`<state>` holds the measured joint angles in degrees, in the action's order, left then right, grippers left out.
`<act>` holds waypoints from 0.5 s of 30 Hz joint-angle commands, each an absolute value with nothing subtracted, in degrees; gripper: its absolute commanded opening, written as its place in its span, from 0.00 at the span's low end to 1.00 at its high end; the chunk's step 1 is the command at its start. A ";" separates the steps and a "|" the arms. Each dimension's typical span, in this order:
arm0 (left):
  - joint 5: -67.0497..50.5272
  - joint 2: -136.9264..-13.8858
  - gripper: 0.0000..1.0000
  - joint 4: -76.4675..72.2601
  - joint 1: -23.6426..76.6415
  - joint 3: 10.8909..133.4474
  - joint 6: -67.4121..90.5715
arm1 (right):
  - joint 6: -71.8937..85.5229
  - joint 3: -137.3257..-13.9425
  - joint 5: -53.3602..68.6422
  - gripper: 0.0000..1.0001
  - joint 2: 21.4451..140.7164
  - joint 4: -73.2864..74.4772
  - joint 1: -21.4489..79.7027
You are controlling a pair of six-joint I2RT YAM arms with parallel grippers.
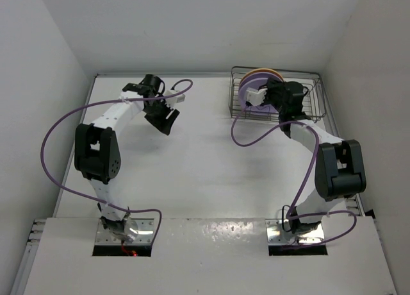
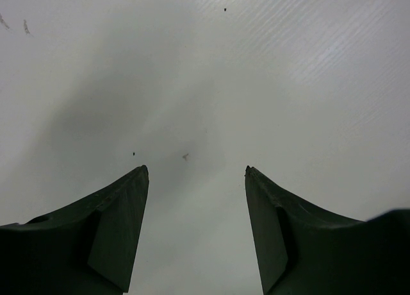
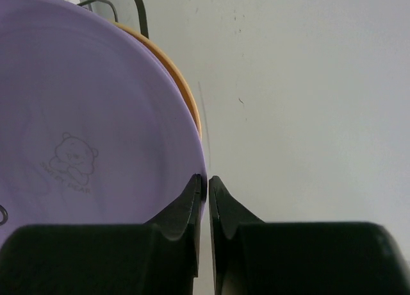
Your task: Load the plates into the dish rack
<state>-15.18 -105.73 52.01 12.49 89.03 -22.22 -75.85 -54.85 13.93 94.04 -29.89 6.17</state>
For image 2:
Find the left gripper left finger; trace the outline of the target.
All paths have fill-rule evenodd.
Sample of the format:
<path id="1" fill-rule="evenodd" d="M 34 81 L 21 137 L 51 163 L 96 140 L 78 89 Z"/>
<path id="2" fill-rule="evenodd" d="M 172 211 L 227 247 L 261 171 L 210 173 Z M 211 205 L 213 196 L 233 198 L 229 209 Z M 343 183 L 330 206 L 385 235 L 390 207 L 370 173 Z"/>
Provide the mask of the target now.
<path id="1" fill-rule="evenodd" d="M 148 188 L 142 165 L 65 207 L 3 225 L 1 293 L 127 293 Z"/>

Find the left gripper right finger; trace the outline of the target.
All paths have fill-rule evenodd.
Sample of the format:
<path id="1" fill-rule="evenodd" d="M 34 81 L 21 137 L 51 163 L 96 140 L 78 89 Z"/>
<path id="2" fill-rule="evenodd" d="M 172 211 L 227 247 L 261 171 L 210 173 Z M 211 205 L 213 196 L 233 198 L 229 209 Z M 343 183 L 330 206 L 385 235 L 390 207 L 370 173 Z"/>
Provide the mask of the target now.
<path id="1" fill-rule="evenodd" d="M 254 167 L 245 193 L 264 294 L 408 294 L 409 211 L 335 214 Z"/>

